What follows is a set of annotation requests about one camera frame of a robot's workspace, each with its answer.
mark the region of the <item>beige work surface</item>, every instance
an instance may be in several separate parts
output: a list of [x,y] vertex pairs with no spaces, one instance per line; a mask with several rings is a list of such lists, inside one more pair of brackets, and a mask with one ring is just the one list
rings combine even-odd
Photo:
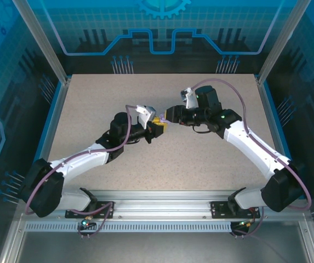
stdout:
[[[181,90],[214,77],[239,90],[247,106],[249,127],[273,146],[253,75],[73,75],[49,160],[90,146],[109,129],[114,115],[125,111],[125,104],[152,106],[159,115],[182,104]],[[223,108],[242,116],[240,101],[230,88],[215,82],[210,85]],[[68,186],[90,190],[237,190],[263,184],[265,179],[256,166],[216,134],[196,134],[191,127],[171,124],[152,144],[143,139],[127,145],[116,160],[76,177]]]

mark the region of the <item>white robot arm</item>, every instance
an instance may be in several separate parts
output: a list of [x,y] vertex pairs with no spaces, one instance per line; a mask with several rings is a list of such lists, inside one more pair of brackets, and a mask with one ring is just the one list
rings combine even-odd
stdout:
[[[136,143],[141,138],[145,138],[150,144],[152,139],[164,133],[167,124],[155,118],[156,111],[152,107],[137,105],[136,111],[139,113],[138,123],[131,125],[127,144]],[[47,216],[54,210],[89,209],[94,199],[89,191],[83,188],[68,190],[65,186],[86,171],[113,161],[124,151],[124,147],[114,151],[105,149],[112,149],[123,143],[128,131],[128,118],[130,116],[126,112],[116,114],[110,130],[79,153],[51,162],[44,159],[35,161],[20,186],[20,198],[27,202],[39,181],[58,167],[36,192],[30,208],[39,217]]]
[[[207,125],[209,132],[217,133],[243,152],[268,181],[264,187],[242,188],[233,193],[228,202],[233,213],[239,209],[262,206],[281,211],[302,195],[302,189],[292,174],[248,136],[242,118],[233,110],[222,109],[215,89],[203,86],[195,91],[195,95],[190,88],[182,91],[181,97],[186,106],[167,109],[164,114],[166,120],[185,126]],[[251,130],[249,132],[269,152],[295,170],[289,158],[272,149]]]

